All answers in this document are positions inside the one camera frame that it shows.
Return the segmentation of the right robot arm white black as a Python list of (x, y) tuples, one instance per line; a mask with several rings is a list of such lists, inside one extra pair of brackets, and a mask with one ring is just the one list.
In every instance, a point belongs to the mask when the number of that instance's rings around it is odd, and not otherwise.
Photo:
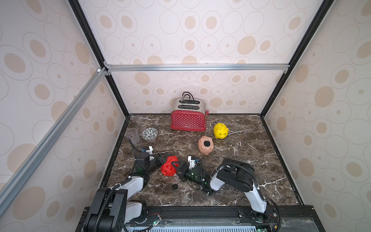
[(266, 213), (267, 201), (260, 192), (255, 169), (251, 164), (225, 158), (211, 175), (204, 169), (203, 162), (192, 156), (188, 157), (188, 161), (172, 161), (170, 164), (182, 182), (189, 180), (198, 184), (207, 195), (229, 185), (244, 193), (254, 212)]

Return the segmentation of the pink piggy bank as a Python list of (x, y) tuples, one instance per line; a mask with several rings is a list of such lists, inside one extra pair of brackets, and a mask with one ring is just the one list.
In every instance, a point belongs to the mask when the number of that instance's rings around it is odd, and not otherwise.
[(208, 155), (213, 152), (214, 143), (211, 137), (202, 136), (198, 141), (198, 148), (200, 153)]

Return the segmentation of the red piggy bank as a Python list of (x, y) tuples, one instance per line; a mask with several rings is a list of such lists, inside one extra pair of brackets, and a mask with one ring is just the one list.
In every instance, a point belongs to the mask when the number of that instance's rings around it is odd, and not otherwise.
[(176, 169), (174, 169), (174, 167), (172, 167), (171, 165), (171, 162), (173, 161), (179, 161), (178, 158), (176, 156), (169, 156), (167, 158), (167, 161), (165, 164), (162, 165), (161, 167), (161, 173), (164, 175), (164, 176), (174, 176), (177, 172)]

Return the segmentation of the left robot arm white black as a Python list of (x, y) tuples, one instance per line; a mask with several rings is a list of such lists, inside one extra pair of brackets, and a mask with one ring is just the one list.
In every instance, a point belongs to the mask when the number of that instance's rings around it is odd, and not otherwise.
[(147, 185), (150, 175), (165, 164), (167, 157), (164, 153), (139, 153), (125, 181), (97, 190), (82, 231), (121, 232), (126, 223), (140, 217), (143, 204), (127, 200)]

